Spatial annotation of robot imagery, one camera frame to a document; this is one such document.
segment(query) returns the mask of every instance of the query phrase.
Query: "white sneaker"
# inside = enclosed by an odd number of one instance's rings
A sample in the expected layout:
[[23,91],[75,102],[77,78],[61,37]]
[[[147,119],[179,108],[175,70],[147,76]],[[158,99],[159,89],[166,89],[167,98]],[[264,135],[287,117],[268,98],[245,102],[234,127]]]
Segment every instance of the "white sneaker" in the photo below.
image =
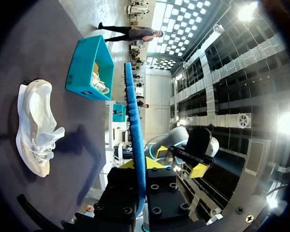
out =
[[28,86],[20,86],[17,101],[17,149],[27,167],[40,177],[49,174],[55,141],[64,136],[63,127],[55,130],[57,122],[50,109],[51,91],[49,82],[36,80]]
[[110,89],[105,87],[104,82],[101,81],[99,76],[94,72],[92,72],[91,84],[103,94],[108,94],[110,92]]

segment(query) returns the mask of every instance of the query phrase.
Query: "teal box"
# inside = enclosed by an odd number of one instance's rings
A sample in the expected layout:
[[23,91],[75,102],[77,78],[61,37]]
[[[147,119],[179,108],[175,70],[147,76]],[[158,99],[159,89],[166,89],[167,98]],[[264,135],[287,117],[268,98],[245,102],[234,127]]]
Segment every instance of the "teal box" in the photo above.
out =
[[113,122],[126,121],[126,107],[123,104],[113,105]]
[[[100,80],[110,89],[102,94],[91,85],[94,63],[99,67]],[[78,41],[70,64],[66,89],[94,101],[110,100],[112,97],[114,63],[101,35]]]

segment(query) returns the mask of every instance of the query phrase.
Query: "desk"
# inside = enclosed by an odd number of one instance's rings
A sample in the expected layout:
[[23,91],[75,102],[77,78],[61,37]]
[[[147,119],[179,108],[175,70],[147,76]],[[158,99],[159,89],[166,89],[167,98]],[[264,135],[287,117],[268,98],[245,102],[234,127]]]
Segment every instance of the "desk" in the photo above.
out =
[[[81,38],[58,1],[41,0],[23,14],[0,49],[0,198],[5,209],[10,209],[4,212],[14,214],[30,231],[38,226],[16,201],[19,194],[61,226],[61,220],[70,221],[78,210],[105,164],[105,102],[65,90],[69,65]],[[52,84],[51,109],[58,127],[66,130],[65,137],[56,143],[46,178],[31,173],[15,145],[19,85],[35,78]]]

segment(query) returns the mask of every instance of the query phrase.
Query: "shoelace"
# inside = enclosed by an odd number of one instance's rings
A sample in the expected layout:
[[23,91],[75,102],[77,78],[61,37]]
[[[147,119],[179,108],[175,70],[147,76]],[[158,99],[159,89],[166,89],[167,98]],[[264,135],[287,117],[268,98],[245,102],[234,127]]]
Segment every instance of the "shoelace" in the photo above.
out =
[[50,143],[46,146],[37,146],[35,144],[34,139],[32,139],[33,150],[30,150],[34,153],[36,160],[38,161],[39,166],[44,166],[47,161],[54,157],[54,153],[52,152],[55,149],[56,144]]
[[92,82],[92,85],[93,85],[93,86],[97,86],[97,85],[100,83],[101,85],[103,85],[103,86],[105,87],[104,82],[100,80],[100,78],[99,78],[98,75],[96,75],[95,73],[93,73],[92,76],[93,76],[94,81],[97,81],[96,84],[94,84],[94,82]]

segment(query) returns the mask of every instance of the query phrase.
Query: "floor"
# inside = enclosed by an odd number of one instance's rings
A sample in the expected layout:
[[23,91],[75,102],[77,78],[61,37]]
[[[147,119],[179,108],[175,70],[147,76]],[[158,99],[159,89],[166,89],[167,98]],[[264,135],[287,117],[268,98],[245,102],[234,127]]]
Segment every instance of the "floor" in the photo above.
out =
[[[92,30],[103,22],[105,26],[127,26],[129,18],[125,13],[128,0],[59,0],[84,38],[103,35],[104,38],[121,35],[106,30]],[[124,63],[129,61],[129,44],[127,42],[107,42],[115,64],[112,100],[124,101]]]

